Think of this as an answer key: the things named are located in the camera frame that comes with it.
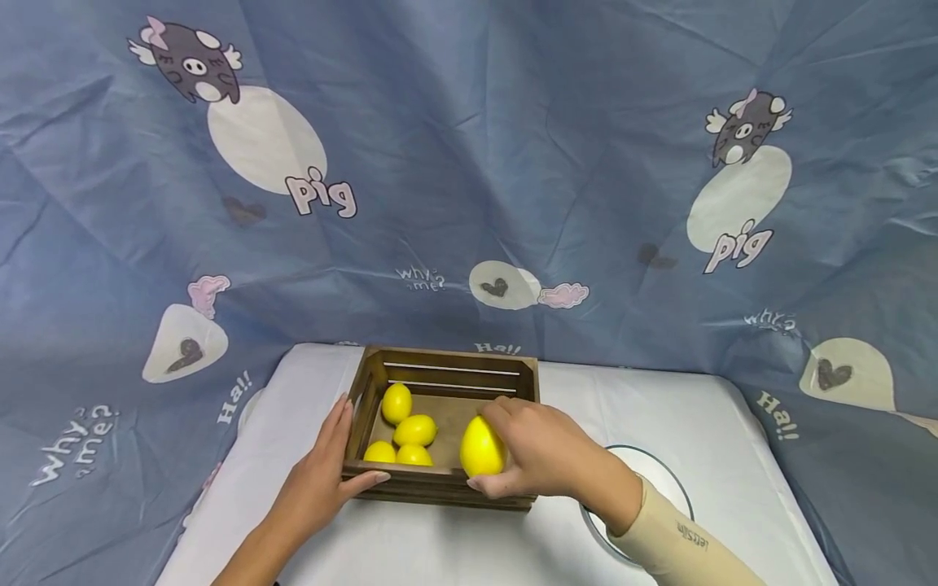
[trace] white tablecloth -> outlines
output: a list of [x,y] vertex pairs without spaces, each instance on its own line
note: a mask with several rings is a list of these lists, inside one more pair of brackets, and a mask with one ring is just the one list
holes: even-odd
[[[208,586],[266,513],[355,377],[360,348],[303,344],[254,405],[158,586]],[[738,391],[710,376],[541,363],[541,400],[603,444],[639,446],[683,483],[700,522],[770,586],[836,585]],[[564,498],[527,515],[354,501],[281,586],[653,585],[613,557]]]

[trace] arm sleeve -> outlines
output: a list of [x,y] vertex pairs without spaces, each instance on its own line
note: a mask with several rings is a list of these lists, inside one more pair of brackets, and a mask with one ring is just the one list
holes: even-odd
[[765,586],[739,558],[642,478],[642,508],[612,541],[659,586]]

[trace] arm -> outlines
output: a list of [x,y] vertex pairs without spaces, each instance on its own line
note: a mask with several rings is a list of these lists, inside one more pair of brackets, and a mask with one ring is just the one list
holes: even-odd
[[518,398],[498,398],[482,409],[482,416],[505,442],[512,461],[498,475],[470,478],[470,487],[490,498],[536,493],[580,501],[659,586],[764,586],[566,414]]
[[383,472],[342,481],[352,403],[343,394],[326,416],[316,444],[287,475],[264,520],[244,539],[212,586],[271,586],[306,540],[358,493],[386,481]]

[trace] hand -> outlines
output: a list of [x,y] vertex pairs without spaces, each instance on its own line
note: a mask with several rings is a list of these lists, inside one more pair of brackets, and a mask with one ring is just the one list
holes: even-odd
[[342,482],[351,430],[352,403],[342,394],[326,416],[316,444],[287,475],[264,520],[297,547],[328,525],[350,499],[390,478],[386,472],[373,471]]
[[481,410],[511,455],[500,474],[469,486],[491,499],[517,494],[568,496],[625,533],[642,507],[642,481],[621,459],[590,439],[569,415],[519,398],[499,397]]

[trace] cartoon pig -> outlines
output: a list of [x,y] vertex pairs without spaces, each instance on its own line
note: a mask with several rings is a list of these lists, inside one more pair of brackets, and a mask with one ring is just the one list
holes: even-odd
[[762,146],[769,132],[781,129],[792,119],[785,110],[785,99],[753,89],[746,99],[730,106],[729,117],[713,109],[706,117],[706,131],[717,135],[713,146],[713,166],[747,162]]
[[188,101],[196,98],[218,102],[241,99],[235,71],[241,69],[241,53],[234,45],[224,52],[221,41],[205,31],[196,31],[175,23],[162,23],[152,16],[140,31],[145,45],[127,39],[131,53],[148,66],[157,66],[170,83]]

